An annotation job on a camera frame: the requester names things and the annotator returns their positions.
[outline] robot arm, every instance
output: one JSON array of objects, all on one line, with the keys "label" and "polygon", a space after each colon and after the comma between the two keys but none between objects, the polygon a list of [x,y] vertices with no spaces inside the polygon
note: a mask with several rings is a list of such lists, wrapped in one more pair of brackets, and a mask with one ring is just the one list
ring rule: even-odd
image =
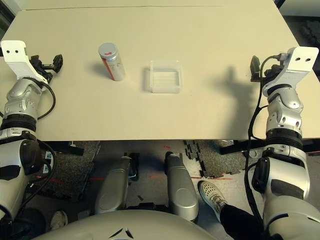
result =
[{"label": "robot arm", "polygon": [[303,104],[296,85],[311,70],[319,50],[292,48],[280,66],[265,72],[262,93],[268,100],[266,147],[256,164],[253,188],[264,198],[263,224],[280,239],[317,239],[320,212],[307,203],[310,178],[302,144]]},{"label": "robot arm", "polygon": [[0,220],[13,221],[19,212],[30,175],[44,164],[36,136],[38,105],[42,92],[50,88],[52,74],[63,64],[61,55],[53,64],[42,65],[39,56],[26,55],[23,41],[1,42],[4,60],[17,76],[8,92],[0,126]]}]

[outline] shoe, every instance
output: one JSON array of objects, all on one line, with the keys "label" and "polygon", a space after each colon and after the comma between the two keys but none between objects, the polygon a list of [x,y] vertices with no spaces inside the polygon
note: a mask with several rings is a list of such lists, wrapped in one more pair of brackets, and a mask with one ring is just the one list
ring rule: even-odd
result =
[{"label": "shoe", "polygon": [[68,224],[68,216],[67,216],[67,214],[62,210],[56,211],[53,214],[53,217],[51,219],[50,229],[51,230],[59,229],[59,228],[62,228],[63,226],[65,226],[67,224]]},{"label": "shoe", "polygon": [[221,209],[228,204],[224,195],[209,181],[200,181],[198,183],[198,190],[202,199],[213,209],[216,218],[220,222]]}]

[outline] black cable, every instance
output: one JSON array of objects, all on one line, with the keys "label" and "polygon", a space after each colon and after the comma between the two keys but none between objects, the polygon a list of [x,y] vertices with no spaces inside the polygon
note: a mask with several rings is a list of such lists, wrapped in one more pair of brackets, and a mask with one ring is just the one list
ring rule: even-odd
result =
[{"label": "black cable", "polygon": [[249,124],[249,128],[248,128],[248,145],[247,145],[247,154],[245,156],[245,167],[244,167],[244,186],[245,186],[245,193],[246,193],[246,198],[248,200],[249,206],[252,210],[253,215],[257,218],[258,222],[260,223],[261,229],[263,230],[263,220],[261,218],[261,215],[259,213],[252,189],[250,188],[250,184],[249,184],[249,177],[248,177],[248,171],[249,171],[249,152],[251,149],[251,137],[253,136],[253,128],[254,128],[254,123],[256,120],[257,115],[259,114],[259,112],[261,111],[261,107],[260,107],[260,101],[261,101],[261,97],[262,97],[262,88],[263,88],[263,69],[264,66],[266,64],[266,62],[270,59],[275,59],[277,56],[273,55],[273,56],[269,56],[267,57],[261,64],[261,68],[260,68],[260,90],[259,90],[259,98],[254,110],[254,113],[252,115],[250,124]]},{"label": "black cable", "polygon": [[44,159],[42,160],[42,162],[43,162],[44,165],[46,165],[48,167],[48,173],[43,177],[37,178],[37,179],[35,179],[33,181],[30,181],[31,184],[37,183],[39,181],[42,181],[42,180],[46,179],[51,174],[52,169],[51,169],[50,164]]},{"label": "black cable", "polygon": [[38,117],[38,120],[44,118],[44,117],[47,116],[49,113],[51,113],[52,110],[53,110],[53,109],[55,108],[55,106],[56,106],[56,95],[55,95],[54,91],[52,90],[52,88],[51,88],[48,84],[46,84],[46,83],[44,83],[44,82],[42,82],[41,85],[43,85],[46,89],[49,90],[49,92],[50,92],[51,95],[52,95],[53,102],[52,102],[51,108],[50,108],[45,114],[39,116],[39,117]]},{"label": "black cable", "polygon": [[255,162],[255,163],[252,163],[252,164],[248,167],[248,171],[249,171],[251,168],[253,168],[255,165],[257,165],[256,162]]},{"label": "black cable", "polygon": [[[31,78],[31,77],[30,78],[28,77],[27,79],[35,82],[38,85],[41,85],[41,86],[45,87],[46,89],[49,90],[49,92],[52,95],[52,99],[53,99],[52,106],[45,114],[43,114],[43,115],[38,117],[38,120],[40,120],[40,119],[44,118],[45,116],[47,116],[49,113],[51,113],[52,110],[55,108],[55,106],[56,106],[56,95],[55,95],[54,91],[52,90],[52,88],[50,87],[50,85],[48,85],[48,84],[46,84],[46,83],[44,83],[42,81],[41,82],[37,81],[37,80],[35,80],[35,79]],[[4,117],[4,114],[1,111],[0,111],[0,117],[2,117],[2,118]]]},{"label": "black cable", "polygon": [[33,192],[30,196],[28,196],[23,203],[20,206],[19,212],[26,206],[26,204],[35,196],[37,195],[37,193],[49,182],[49,180],[52,178],[53,174],[55,173],[56,167],[57,167],[57,159],[56,159],[56,154],[55,151],[45,142],[41,141],[38,139],[38,142],[45,146],[46,149],[51,152],[52,154],[52,158],[53,158],[53,166],[52,166],[52,170],[50,172],[50,174],[45,178],[45,180],[43,181],[43,183],[38,187],[37,190],[35,190],[35,192]]}]

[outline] tabletop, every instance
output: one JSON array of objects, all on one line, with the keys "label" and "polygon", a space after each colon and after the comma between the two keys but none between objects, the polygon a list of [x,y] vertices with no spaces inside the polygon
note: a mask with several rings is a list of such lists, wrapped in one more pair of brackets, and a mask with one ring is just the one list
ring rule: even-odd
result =
[{"label": "tabletop", "polygon": [[[55,109],[37,124],[43,141],[245,139],[259,94],[259,83],[250,82],[252,56],[263,61],[298,46],[272,0],[32,0],[3,39],[24,41],[28,55],[40,55],[44,64],[63,55],[50,84]],[[98,54],[108,42],[119,49],[123,81],[108,78]],[[151,60],[181,62],[180,93],[151,93]],[[15,81],[1,58],[2,110]],[[297,92],[303,137],[320,137],[314,104],[320,84],[313,72]],[[39,114],[51,103],[45,92]],[[264,109],[254,126],[257,137],[265,137],[267,117]]]}]

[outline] floor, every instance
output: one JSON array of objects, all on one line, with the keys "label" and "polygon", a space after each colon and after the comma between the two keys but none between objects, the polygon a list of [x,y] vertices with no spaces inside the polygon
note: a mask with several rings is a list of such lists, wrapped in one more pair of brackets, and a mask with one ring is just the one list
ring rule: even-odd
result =
[{"label": "floor", "polygon": [[[36,207],[44,213],[47,225],[53,213],[63,209],[67,212],[69,222],[78,219],[78,213],[85,210],[94,212],[94,203],[97,193],[103,183],[103,179],[113,161],[116,161],[124,155],[124,153],[140,153],[139,180],[129,181],[128,196],[126,200],[127,206],[136,206],[140,203],[152,202],[157,205],[168,204],[167,195],[167,177],[164,174],[164,158],[167,151],[174,153],[182,153],[183,162],[189,171],[195,189],[201,178],[199,170],[201,169],[199,162],[195,159],[190,160],[185,154],[185,145],[182,140],[138,140],[138,141],[102,141],[100,150],[97,154],[94,164],[95,168],[89,178],[89,185],[85,191],[85,195],[80,202],[71,202],[66,200],[58,200],[43,196],[35,197],[28,207]],[[313,204],[320,210],[320,157],[310,156],[307,158],[309,167],[311,190],[308,202]],[[229,204],[240,209],[251,212],[247,202],[244,187],[244,171],[238,174],[225,174],[221,178],[209,179],[224,194]],[[263,208],[263,200],[260,194],[254,191],[254,196],[259,210]],[[220,240],[232,239],[226,234],[222,225],[217,221],[214,212],[201,199],[199,200],[199,217],[197,224],[208,231],[210,234]]]}]

